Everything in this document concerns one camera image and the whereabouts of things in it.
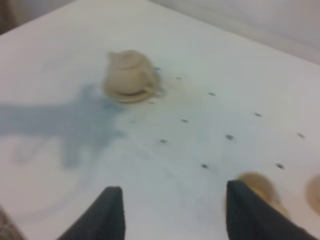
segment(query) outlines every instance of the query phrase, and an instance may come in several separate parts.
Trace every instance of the dark dot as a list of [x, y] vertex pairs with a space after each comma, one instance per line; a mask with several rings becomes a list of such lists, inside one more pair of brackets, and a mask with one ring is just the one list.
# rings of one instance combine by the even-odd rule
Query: dark dot
[[300, 133], [300, 132], [298, 132], [297, 133], [297, 135], [300, 137], [300, 138], [302, 138], [302, 139], [305, 139], [306, 138], [306, 136], [305, 135], [303, 135], [302, 133]]
[[283, 165], [280, 164], [280, 163], [277, 163], [276, 166], [277, 166], [278, 168], [280, 168], [280, 169], [285, 169], [285, 166], [283, 166]]
[[230, 134], [225, 135], [225, 138], [228, 139], [228, 140], [231, 140], [231, 141], [232, 141], [233, 139], [235, 139], [235, 137], [232, 136], [232, 135], [230, 135]]

